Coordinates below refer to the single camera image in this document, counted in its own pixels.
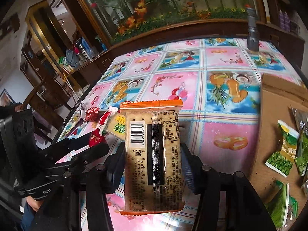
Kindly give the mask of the blue sleeve forearm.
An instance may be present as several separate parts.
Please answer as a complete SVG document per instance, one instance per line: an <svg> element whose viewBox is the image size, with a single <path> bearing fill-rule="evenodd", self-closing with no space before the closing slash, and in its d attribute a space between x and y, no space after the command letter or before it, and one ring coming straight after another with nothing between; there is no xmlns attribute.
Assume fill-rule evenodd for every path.
<svg viewBox="0 0 308 231"><path fill-rule="evenodd" d="M21 220L21 228L23 231L29 231L32 221L34 220L36 212L28 203L24 206L24 213Z"/></svg>

